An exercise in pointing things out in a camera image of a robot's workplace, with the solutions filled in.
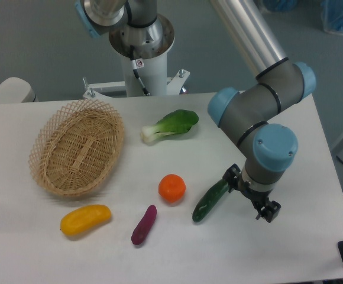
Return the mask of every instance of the white table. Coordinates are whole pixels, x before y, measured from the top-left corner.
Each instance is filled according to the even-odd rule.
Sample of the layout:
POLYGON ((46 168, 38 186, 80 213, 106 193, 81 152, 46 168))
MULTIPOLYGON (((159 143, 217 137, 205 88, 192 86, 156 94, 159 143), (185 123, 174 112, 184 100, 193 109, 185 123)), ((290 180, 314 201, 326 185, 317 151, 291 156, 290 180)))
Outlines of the white table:
POLYGON ((50 195, 32 180, 28 156, 40 129, 67 102, 0 105, 0 283, 287 283, 343 277, 343 195, 312 96, 272 119, 290 127, 299 150, 270 199, 282 206, 271 223, 255 220, 251 202, 226 194, 203 223, 192 222, 202 195, 245 159, 206 112, 212 94, 108 101, 125 123, 117 167, 88 199, 50 195), (143 125, 175 109, 197 112, 184 136, 147 146, 143 125), (157 192, 169 173, 187 190, 169 206, 157 192), (69 240, 68 212, 87 204, 112 211, 107 225, 69 240), (145 244, 131 234, 147 207, 158 215, 145 244))

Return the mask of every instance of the toy yellow vegetable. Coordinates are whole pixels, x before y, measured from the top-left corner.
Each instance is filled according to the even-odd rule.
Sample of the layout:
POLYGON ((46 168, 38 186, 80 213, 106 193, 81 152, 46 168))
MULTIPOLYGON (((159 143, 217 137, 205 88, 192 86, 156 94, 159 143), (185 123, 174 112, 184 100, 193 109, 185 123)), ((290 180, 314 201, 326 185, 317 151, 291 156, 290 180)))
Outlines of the toy yellow vegetable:
POLYGON ((66 235, 82 233, 111 217, 110 209, 105 205, 87 205, 67 214, 61 220, 61 231, 66 235))

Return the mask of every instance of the wicker basket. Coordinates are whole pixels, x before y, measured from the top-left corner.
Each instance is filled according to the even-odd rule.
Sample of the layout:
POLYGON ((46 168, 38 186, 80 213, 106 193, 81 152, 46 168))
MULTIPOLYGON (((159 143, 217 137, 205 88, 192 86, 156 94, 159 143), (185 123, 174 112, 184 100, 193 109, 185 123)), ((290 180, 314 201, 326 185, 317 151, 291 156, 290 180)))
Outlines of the wicker basket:
POLYGON ((110 104, 72 102, 40 131, 30 154, 31 175, 52 193, 81 196, 108 176, 123 139, 122 119, 110 104))

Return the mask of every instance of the silver metal pole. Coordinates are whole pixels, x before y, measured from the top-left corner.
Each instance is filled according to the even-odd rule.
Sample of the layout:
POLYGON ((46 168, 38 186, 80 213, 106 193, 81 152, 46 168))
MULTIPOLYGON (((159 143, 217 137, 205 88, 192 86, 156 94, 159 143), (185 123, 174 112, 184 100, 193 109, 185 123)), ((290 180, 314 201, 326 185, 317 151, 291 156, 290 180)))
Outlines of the silver metal pole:
POLYGON ((253 0, 211 0, 255 76, 287 57, 253 0))

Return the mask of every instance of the toy orange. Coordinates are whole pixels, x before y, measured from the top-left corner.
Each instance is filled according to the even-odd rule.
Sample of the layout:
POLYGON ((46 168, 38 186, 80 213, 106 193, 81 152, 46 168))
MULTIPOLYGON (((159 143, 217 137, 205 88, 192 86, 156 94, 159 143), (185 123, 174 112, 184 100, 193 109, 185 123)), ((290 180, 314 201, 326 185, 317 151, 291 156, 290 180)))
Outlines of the toy orange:
POLYGON ((170 203, 180 200, 185 191, 185 182, 180 176, 174 174, 165 176, 158 185, 158 193, 170 203))

